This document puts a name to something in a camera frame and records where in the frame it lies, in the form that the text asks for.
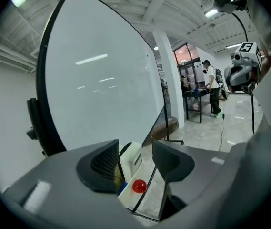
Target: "white ceiling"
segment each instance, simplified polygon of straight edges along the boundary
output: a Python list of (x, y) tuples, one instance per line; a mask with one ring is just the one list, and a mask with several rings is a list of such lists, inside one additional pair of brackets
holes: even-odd
[[(35, 71), (35, 62), (45, 25), (59, 0), (26, 0), (16, 8), (11, 2), (0, 15), (0, 60)], [(244, 41), (242, 27), (229, 14), (206, 18), (213, 0), (102, 0), (127, 19), (154, 48), (152, 32), (163, 28), (173, 48), (192, 43), (210, 53)], [(257, 40), (256, 30), (245, 12), (236, 12), (248, 32)]]

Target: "black cap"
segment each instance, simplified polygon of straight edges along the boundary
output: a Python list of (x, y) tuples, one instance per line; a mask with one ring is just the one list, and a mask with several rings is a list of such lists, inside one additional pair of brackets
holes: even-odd
[(211, 62), (209, 62), (208, 60), (205, 60), (204, 62), (202, 62), (202, 64), (208, 64), (208, 65), (210, 65)]

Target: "white t-shirt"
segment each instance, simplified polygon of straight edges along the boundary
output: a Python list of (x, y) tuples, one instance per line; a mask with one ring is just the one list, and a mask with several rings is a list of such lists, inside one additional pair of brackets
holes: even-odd
[[(208, 71), (208, 76), (210, 77), (210, 79), (209, 79), (210, 88), (218, 88), (218, 87), (220, 87), (220, 85), (216, 81), (216, 71), (215, 71), (215, 69), (212, 66), (209, 66), (207, 71)], [(213, 80), (212, 85), (211, 85), (211, 75), (213, 75), (215, 77), (214, 80)]]

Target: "whiteboard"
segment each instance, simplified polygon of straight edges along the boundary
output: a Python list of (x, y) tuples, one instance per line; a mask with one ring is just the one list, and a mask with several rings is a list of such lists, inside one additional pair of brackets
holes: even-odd
[(65, 0), (43, 36), (47, 102), (65, 148), (143, 143), (164, 100), (153, 51), (140, 34), (99, 0)]

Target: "red button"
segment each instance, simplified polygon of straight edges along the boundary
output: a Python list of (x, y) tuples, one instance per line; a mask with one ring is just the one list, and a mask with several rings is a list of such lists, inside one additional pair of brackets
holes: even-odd
[(132, 185), (132, 189), (136, 193), (144, 193), (147, 190), (147, 184), (143, 180), (136, 180)]

